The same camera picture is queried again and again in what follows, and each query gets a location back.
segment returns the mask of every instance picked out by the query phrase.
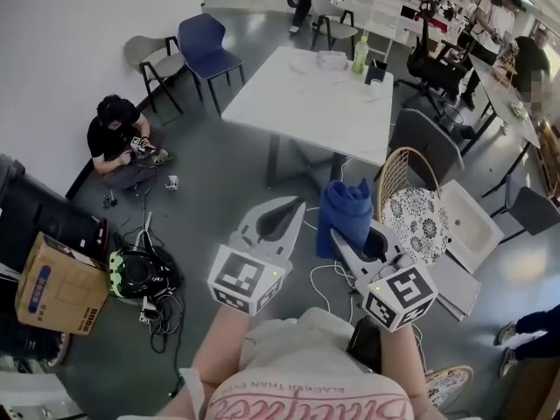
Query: green bottle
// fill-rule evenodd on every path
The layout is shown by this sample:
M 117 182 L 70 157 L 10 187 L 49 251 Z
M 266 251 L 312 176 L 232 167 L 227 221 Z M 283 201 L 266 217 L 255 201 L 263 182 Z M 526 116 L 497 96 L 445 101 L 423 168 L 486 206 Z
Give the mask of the green bottle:
M 366 65 L 368 53 L 368 37 L 362 36 L 360 42 L 358 42 L 358 45 L 356 46 L 356 52 L 353 56 L 352 71 L 355 74 L 362 74 L 364 72 L 364 66 Z

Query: black office chair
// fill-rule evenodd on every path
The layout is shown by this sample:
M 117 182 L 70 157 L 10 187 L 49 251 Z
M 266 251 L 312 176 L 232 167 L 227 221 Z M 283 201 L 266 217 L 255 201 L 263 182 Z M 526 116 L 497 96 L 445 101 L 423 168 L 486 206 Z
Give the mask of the black office chair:
M 437 114 L 441 116 L 441 111 L 436 104 L 432 90 L 443 90 L 444 93 L 447 93 L 451 98 L 457 98 L 459 94 L 459 83 L 463 76 L 465 76 L 466 70 L 461 65 L 460 61 L 451 62 L 446 58 L 447 53 L 451 49 L 461 53 L 464 53 L 464 50 L 445 40 L 442 41 L 444 48 L 439 55 L 435 59 L 430 56 L 428 50 L 428 42 L 430 40 L 429 23 L 435 13 L 436 5 L 431 0 L 424 1 L 420 4 L 420 14 L 423 19 L 422 42 L 416 38 L 416 48 L 407 60 L 409 73 L 415 78 L 419 78 L 420 82 L 397 80 L 395 81 L 395 87 L 404 84 L 418 91 L 404 102 L 403 106 L 405 108 L 415 99 L 426 97 Z

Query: white wall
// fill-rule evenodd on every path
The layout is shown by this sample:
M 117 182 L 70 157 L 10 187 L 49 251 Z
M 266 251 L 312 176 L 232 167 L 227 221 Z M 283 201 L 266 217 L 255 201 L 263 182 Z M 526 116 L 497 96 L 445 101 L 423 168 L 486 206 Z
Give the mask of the white wall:
M 0 0 L 0 152 L 64 194 L 89 159 L 97 103 L 138 104 L 140 74 L 123 59 L 137 34 L 175 35 L 202 0 Z

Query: blue label on box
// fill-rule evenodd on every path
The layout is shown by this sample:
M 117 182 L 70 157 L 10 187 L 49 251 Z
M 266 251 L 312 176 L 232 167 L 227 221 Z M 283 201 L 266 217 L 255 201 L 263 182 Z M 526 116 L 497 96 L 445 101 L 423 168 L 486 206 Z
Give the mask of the blue label on box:
M 43 266 L 38 273 L 37 282 L 35 283 L 35 288 L 33 288 L 33 293 L 31 294 L 31 300 L 29 301 L 29 311 L 31 314 L 35 314 L 39 309 L 39 302 L 41 301 L 41 296 L 45 290 L 46 281 L 51 275 L 50 266 Z

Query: cardboard box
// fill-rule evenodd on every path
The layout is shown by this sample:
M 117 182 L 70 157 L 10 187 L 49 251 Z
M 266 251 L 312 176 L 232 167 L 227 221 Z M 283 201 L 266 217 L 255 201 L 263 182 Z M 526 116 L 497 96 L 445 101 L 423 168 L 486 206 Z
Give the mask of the cardboard box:
M 86 335 L 108 294 L 103 265 L 39 233 L 17 287 L 17 320 Z

